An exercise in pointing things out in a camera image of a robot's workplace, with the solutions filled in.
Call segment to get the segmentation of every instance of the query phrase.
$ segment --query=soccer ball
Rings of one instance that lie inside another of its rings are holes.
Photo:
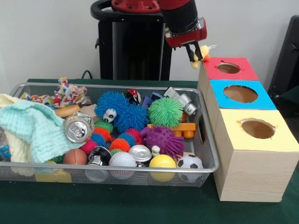
[[[195,155],[185,155],[178,160],[177,168],[203,169],[200,158]],[[178,176],[182,181],[187,183],[196,183],[203,174],[198,173],[179,173]]]

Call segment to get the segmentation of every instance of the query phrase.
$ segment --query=red box lid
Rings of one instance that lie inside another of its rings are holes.
[[[210,79],[259,80],[245,57],[211,57],[204,65]]]

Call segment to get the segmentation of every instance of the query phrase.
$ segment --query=yellow toy duck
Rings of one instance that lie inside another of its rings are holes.
[[[202,61],[204,61],[204,62],[207,62],[207,61],[209,61],[210,60],[210,49],[213,49],[213,48],[215,48],[217,45],[212,45],[212,46],[206,46],[206,45],[204,45],[204,46],[201,46],[200,47],[200,51],[201,51],[201,55],[202,55]],[[195,62],[191,62],[191,66],[193,67],[193,68],[195,68],[195,69],[197,69],[198,68],[198,66],[199,66],[199,62],[200,62],[200,60],[199,60],[199,58],[196,56],[196,54],[194,53],[194,60],[195,60]]]

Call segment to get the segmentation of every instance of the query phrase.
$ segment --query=mint green knit blanket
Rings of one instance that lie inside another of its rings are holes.
[[[46,162],[83,145],[69,141],[64,120],[40,103],[22,100],[3,107],[0,127],[30,144],[33,162]]]

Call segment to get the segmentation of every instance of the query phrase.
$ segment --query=green spiky ball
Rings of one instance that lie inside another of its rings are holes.
[[[110,151],[111,156],[113,156],[114,154],[120,153],[120,152],[122,152],[122,150],[120,150],[120,149],[114,149],[114,150]]]
[[[94,124],[94,126],[95,126],[95,127],[102,127],[102,128],[105,128],[105,129],[107,129],[107,130],[110,132],[110,134],[113,132],[113,129],[114,129],[113,124],[111,124],[111,123],[107,123],[107,122],[105,122],[105,121],[103,121],[103,120],[99,120],[99,121],[97,121],[97,122]]]
[[[57,164],[61,164],[64,161],[64,155],[59,155],[57,157],[54,157],[53,159],[51,159],[50,161],[54,161]]]
[[[172,98],[161,98],[155,100],[149,107],[149,120],[154,126],[173,128],[182,121],[183,106]]]

